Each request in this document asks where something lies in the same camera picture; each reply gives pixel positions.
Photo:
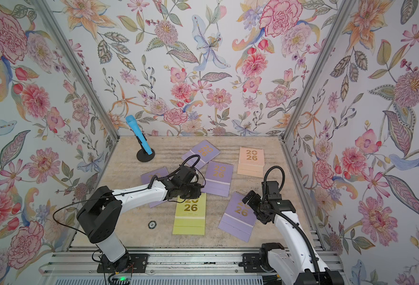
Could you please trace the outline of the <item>purple calendar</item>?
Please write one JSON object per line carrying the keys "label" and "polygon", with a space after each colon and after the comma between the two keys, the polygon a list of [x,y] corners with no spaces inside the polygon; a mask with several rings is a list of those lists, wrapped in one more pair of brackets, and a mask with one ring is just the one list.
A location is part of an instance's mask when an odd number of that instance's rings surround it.
{"label": "purple calendar", "polygon": [[[140,176],[141,183],[142,184],[148,184],[148,183],[150,183],[153,176],[157,176],[158,178],[161,178],[161,177],[167,176],[168,174],[169,174],[168,169],[166,167],[161,167],[161,168],[156,169],[154,171],[150,171],[150,172],[142,174]],[[164,201],[155,201],[155,202],[149,203],[149,207],[153,208],[153,207],[156,207],[157,205],[160,205],[160,204],[163,204],[163,203],[164,203]]]}
{"label": "purple calendar", "polygon": [[234,166],[228,163],[210,161],[205,174],[206,183],[202,192],[221,197],[228,197],[230,194],[231,180]]}
{"label": "purple calendar", "polygon": [[187,153],[182,155],[182,160],[188,159],[194,154],[200,155],[200,161],[195,165],[197,169],[203,168],[212,159],[216,158],[221,151],[207,140],[201,141],[199,144],[191,148]]}
{"label": "purple calendar", "polygon": [[249,242],[256,216],[254,211],[242,202],[244,197],[238,192],[231,196],[218,228],[244,242]]}

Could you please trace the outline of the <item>lime green 2026 calendar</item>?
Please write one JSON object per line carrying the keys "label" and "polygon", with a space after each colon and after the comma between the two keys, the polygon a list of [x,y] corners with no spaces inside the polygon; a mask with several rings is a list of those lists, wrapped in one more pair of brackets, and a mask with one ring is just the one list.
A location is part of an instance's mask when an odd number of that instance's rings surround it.
{"label": "lime green 2026 calendar", "polygon": [[174,217],[173,235],[205,235],[207,194],[198,199],[178,198]]}

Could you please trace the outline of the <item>purple calendar back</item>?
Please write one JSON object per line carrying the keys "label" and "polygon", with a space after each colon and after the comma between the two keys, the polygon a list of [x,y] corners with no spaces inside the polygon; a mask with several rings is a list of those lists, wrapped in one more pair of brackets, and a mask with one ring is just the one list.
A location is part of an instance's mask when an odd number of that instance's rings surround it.
{"label": "purple calendar back", "polygon": [[182,155],[182,160],[188,159],[194,154],[200,155],[200,161],[195,165],[197,169],[203,168],[212,159],[216,158],[221,151],[207,140],[201,141],[199,144],[191,148],[187,153]]}

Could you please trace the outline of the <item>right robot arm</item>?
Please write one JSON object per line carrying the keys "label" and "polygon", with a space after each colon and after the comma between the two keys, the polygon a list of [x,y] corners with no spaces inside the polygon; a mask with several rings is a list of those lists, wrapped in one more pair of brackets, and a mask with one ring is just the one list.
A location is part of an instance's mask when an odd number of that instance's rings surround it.
{"label": "right robot arm", "polygon": [[250,191],[242,202],[262,224],[273,223],[286,246],[264,243],[259,250],[260,268],[276,273],[284,285],[343,285],[341,273],[331,270],[314,249],[292,202],[282,199],[279,183],[263,181],[261,186],[261,194]]}

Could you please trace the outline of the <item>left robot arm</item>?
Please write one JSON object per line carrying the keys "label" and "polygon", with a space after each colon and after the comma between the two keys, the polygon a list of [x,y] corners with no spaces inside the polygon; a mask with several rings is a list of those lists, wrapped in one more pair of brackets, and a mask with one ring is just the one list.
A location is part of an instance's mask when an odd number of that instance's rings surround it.
{"label": "left robot arm", "polygon": [[197,200],[206,182],[195,167],[179,166],[174,172],[147,184],[123,190],[98,188],[79,210],[76,218],[89,239],[102,252],[102,263],[116,273],[133,266],[133,258],[115,233],[119,217],[137,207],[157,202]]}

